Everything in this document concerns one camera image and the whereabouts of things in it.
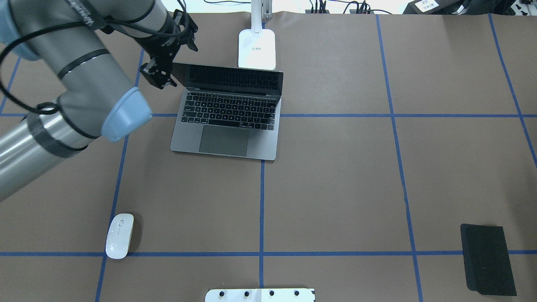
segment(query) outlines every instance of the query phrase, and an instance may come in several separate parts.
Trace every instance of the laptop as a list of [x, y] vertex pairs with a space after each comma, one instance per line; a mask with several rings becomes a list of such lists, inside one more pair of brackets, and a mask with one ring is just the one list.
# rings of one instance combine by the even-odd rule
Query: laptop
[[282, 72], [174, 63], [172, 74], [185, 87], [172, 151], [275, 160]]

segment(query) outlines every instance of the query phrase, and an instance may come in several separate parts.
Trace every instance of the white plate with holes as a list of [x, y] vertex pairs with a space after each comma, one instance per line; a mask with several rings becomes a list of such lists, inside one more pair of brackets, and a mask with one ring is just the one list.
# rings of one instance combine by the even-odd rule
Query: white plate with holes
[[205, 302], [315, 302], [314, 289], [210, 290]]

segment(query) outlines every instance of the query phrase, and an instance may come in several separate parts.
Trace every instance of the label sticker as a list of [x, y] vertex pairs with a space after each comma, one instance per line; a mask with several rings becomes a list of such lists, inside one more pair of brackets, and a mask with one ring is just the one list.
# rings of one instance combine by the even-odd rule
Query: label sticker
[[416, 2], [415, 5], [422, 12], [430, 11], [439, 6], [435, 0], [422, 0], [420, 2]]

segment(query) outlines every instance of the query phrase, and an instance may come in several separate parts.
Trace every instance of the black pad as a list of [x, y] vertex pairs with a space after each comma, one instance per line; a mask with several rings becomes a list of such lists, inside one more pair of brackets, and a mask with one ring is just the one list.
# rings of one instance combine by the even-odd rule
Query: black pad
[[516, 296], [503, 227], [462, 224], [461, 237], [468, 289]]
[[248, 130], [241, 128], [205, 126], [200, 152], [246, 156], [249, 134]]

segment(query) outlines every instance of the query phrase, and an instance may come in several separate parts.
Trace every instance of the mouse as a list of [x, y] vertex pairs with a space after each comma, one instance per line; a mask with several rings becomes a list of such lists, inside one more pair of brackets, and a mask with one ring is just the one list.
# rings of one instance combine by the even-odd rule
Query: mouse
[[134, 216], [129, 213], [118, 214], [112, 219], [106, 236], [106, 255], [112, 259], [127, 256], [130, 237], [133, 234]]

